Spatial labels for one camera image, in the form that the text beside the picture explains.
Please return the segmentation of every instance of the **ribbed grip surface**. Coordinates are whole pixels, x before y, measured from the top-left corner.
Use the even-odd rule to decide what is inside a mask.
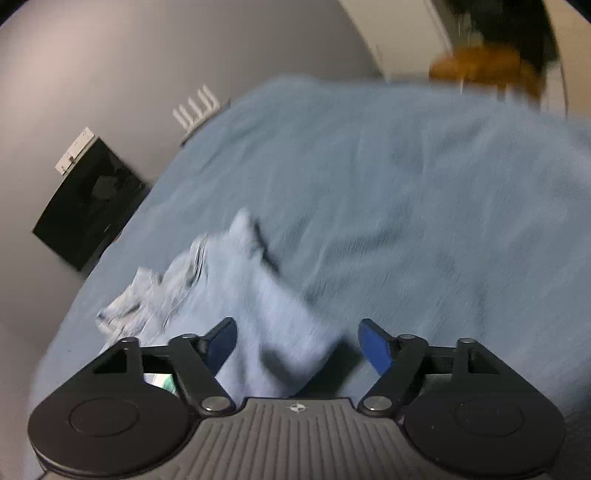
[[[54,474],[47,477],[48,480],[60,478]],[[132,478],[454,480],[461,477],[424,460],[408,445],[393,421],[366,417],[355,411],[347,399],[252,398],[235,415],[203,421],[176,457]]]

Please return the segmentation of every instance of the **orange object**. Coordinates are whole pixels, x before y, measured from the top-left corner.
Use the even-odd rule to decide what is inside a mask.
[[[534,68],[510,46],[467,47],[435,61],[429,78],[456,83],[476,83],[525,92],[540,100],[543,83]]]

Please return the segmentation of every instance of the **blue bedsheet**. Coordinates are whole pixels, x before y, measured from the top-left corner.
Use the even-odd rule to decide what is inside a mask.
[[[85,282],[31,406],[96,356],[95,316],[138,267],[164,271],[243,206],[280,276],[351,345],[363,317],[439,345],[480,340],[569,416],[557,471],[582,471],[591,129],[428,86],[281,79],[207,125]],[[376,378],[360,362],[338,393],[357,399]]]

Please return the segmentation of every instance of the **crumpled towel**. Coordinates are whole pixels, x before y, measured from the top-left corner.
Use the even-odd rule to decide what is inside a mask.
[[[103,350],[126,336],[165,345],[182,333],[204,335],[225,317],[238,343],[217,375],[239,404],[244,397],[287,397],[324,365],[342,332],[316,316],[263,259],[249,212],[229,230],[198,237],[165,274],[139,268],[127,289],[99,312]]]

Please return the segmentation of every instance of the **round metal screw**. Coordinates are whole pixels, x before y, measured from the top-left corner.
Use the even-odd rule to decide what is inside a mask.
[[[392,406],[392,402],[389,398],[376,395],[374,397],[367,397],[363,401],[363,406],[371,411],[383,411],[390,408]]]
[[[208,397],[201,402],[201,406],[207,411],[223,411],[232,405],[226,397],[216,395]]]

